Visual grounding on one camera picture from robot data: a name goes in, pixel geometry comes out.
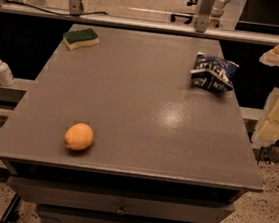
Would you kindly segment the white pump bottle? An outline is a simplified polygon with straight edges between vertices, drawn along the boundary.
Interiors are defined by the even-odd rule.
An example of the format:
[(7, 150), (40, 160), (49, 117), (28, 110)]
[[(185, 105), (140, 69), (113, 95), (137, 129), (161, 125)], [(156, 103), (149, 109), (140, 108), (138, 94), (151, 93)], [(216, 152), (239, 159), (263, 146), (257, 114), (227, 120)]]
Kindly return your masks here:
[(0, 84), (4, 87), (10, 87), (15, 83), (14, 75), (9, 65), (0, 59)]

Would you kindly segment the orange fruit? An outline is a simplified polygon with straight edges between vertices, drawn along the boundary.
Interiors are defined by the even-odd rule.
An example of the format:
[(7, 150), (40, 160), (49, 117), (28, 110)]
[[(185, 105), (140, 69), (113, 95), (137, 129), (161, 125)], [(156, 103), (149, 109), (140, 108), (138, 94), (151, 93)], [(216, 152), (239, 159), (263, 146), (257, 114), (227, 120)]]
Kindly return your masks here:
[(64, 134), (68, 149), (80, 151), (87, 149), (93, 143), (93, 130), (85, 123), (72, 125)]

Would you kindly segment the blue chip bag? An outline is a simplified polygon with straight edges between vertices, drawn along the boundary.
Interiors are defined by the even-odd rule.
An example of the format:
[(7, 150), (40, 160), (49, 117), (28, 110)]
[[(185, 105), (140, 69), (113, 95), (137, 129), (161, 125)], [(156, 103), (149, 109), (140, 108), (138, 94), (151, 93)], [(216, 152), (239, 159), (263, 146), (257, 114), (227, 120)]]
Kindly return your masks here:
[(237, 69), (238, 65), (230, 60), (198, 52), (194, 68), (190, 70), (191, 82), (211, 92), (231, 91)]

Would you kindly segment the grey drawer cabinet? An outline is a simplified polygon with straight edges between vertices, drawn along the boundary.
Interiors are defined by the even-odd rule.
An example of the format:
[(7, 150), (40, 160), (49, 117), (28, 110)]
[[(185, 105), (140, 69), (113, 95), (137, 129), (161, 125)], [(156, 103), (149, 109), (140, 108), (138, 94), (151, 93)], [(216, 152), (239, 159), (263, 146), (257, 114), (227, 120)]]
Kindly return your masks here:
[[(42, 223), (220, 223), (263, 188), (236, 96), (190, 80), (197, 53), (219, 55), (218, 42), (98, 35), (59, 46), (0, 130), (8, 184)], [(70, 150), (64, 134), (78, 123), (93, 143)]]

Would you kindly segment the metal drawer knob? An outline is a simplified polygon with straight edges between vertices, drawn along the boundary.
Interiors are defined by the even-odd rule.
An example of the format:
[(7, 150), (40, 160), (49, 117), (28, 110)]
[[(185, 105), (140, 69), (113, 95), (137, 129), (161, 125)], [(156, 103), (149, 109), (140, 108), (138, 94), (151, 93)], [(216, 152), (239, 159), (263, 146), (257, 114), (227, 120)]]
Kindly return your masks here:
[(121, 206), (116, 210), (116, 213), (118, 215), (124, 215), (124, 214), (126, 214), (126, 210)]

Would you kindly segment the green yellow sponge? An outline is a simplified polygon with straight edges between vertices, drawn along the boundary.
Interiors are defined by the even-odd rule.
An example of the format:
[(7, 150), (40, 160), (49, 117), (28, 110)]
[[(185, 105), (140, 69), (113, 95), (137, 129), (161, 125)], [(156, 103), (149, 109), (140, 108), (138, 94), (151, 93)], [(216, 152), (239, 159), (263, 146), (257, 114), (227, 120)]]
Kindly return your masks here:
[(91, 28), (68, 31), (62, 37), (66, 47), (72, 51), (80, 47), (95, 46), (99, 43), (99, 35)]

